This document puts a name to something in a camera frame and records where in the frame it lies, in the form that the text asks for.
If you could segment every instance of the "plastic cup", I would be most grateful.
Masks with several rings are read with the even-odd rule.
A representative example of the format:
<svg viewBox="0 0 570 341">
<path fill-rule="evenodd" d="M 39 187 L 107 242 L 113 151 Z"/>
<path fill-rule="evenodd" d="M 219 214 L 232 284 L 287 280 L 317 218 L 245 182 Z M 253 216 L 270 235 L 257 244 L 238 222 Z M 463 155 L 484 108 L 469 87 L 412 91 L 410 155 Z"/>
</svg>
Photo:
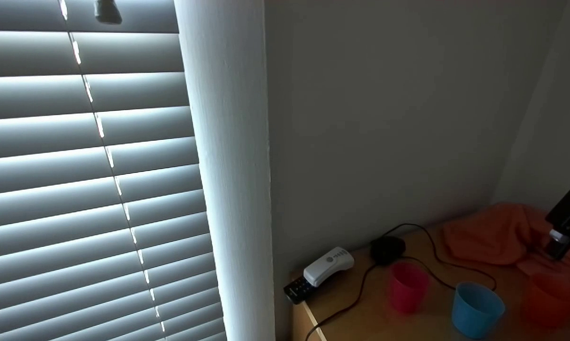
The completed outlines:
<svg viewBox="0 0 570 341">
<path fill-rule="evenodd" d="M 395 263 L 389 286 L 391 307 L 404 314 L 419 311 L 431 286 L 431 275 L 414 263 Z"/>
<path fill-rule="evenodd" d="M 459 284 L 453 303 L 453 326 L 470 339 L 488 337 L 506 314 L 505 299 L 480 284 Z"/>
<path fill-rule="evenodd" d="M 546 328 L 559 328 L 570 320 L 570 278 L 539 273 L 529 278 L 524 314 Z"/>
</svg>

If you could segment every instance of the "window blind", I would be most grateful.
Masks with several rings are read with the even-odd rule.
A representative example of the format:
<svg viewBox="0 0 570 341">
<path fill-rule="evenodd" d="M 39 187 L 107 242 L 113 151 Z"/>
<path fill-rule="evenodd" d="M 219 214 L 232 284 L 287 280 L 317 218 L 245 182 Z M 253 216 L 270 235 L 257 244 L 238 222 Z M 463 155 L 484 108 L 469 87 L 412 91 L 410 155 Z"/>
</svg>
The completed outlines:
<svg viewBox="0 0 570 341">
<path fill-rule="evenodd" d="M 0 341 L 226 339 L 173 0 L 0 0 Z"/>
</svg>

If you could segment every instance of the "orange fabric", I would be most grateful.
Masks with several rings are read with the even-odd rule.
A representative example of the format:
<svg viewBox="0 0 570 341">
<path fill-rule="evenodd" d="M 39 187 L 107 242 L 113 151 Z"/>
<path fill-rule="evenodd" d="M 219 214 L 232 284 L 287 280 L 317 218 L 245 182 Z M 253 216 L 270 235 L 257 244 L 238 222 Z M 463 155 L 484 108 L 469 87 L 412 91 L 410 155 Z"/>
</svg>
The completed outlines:
<svg viewBox="0 0 570 341">
<path fill-rule="evenodd" d="M 453 258 L 518 265 L 524 273 L 567 273 L 570 250 L 563 261 L 552 261 L 544 248 L 552 225 L 546 214 L 525 204 L 493 204 L 486 210 L 444 223 L 442 235 Z"/>
</svg>

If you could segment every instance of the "black cable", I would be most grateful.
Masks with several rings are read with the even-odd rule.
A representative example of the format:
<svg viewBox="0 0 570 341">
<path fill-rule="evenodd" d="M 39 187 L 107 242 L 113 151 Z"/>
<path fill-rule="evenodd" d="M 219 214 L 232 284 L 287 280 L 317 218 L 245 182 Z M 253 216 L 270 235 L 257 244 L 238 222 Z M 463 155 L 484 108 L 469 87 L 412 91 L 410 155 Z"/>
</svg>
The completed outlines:
<svg viewBox="0 0 570 341">
<path fill-rule="evenodd" d="M 325 320 L 321 320 L 317 326 L 313 326 L 313 328 L 308 331 L 306 341 L 310 341 L 310 337 L 311 337 L 321 326 L 325 326 L 325 324 L 336 320 L 338 316 L 349 312 L 351 309 L 355 309 L 355 307 L 361 303 L 361 297 L 363 297 L 363 294 L 364 294 L 366 278 L 368 278 L 368 275 L 370 275 L 376 267 L 378 267 L 378 263 L 370 265 L 370 267 L 364 271 L 363 284 L 361 284 L 361 292 L 359 292 L 357 299 L 355 299 L 351 305 L 347 305 L 346 309 L 340 309 L 338 312 L 330 314 L 328 318 L 325 318 Z"/>
<path fill-rule="evenodd" d="M 493 282 L 491 290 L 497 290 L 497 278 L 495 278 L 491 273 L 482 271 L 482 269 L 476 269 L 476 267 L 467 267 L 467 265 L 461 265 L 461 263 L 452 263 L 452 261 L 442 259 L 442 256 L 438 254 L 436 240 L 435 240 L 433 233 L 431 233 L 425 225 L 419 225 L 419 223 L 399 223 L 397 227 L 393 227 L 391 231 L 387 231 L 387 235 L 389 235 L 389 233 L 395 233 L 397 229 L 402 229 L 402 227 L 417 227 L 417 229 L 421 229 L 421 231 L 431 239 L 433 252 L 435 252 L 435 258 L 436 258 L 438 263 L 450 265 L 450 267 L 467 269 L 467 271 L 474 271 L 474 273 L 480 273 L 480 275 L 488 276 L 488 278 Z M 444 286 L 455 290 L 455 286 L 452 286 L 450 282 L 442 280 L 442 278 L 440 278 L 440 276 L 438 276 L 425 261 L 421 261 L 421 259 L 417 259 L 417 258 L 412 258 L 412 256 L 406 256 L 406 258 L 423 263 L 423 265 L 429 269 L 429 273 L 431 273 L 440 284 L 444 284 Z"/>
</svg>

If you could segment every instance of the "white wall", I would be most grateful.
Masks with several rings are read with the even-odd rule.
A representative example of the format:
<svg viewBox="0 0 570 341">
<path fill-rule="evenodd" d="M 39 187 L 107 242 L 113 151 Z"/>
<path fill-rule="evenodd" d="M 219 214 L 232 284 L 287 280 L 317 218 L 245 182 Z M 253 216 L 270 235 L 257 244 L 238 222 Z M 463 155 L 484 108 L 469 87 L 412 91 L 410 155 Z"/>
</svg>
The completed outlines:
<svg viewBox="0 0 570 341">
<path fill-rule="evenodd" d="M 266 4 L 277 290 L 334 244 L 491 201 L 561 2 Z"/>
<path fill-rule="evenodd" d="M 275 337 L 266 9 L 177 0 L 226 330 Z"/>
<path fill-rule="evenodd" d="M 497 201 L 550 210 L 570 189 L 570 0 Z"/>
</svg>

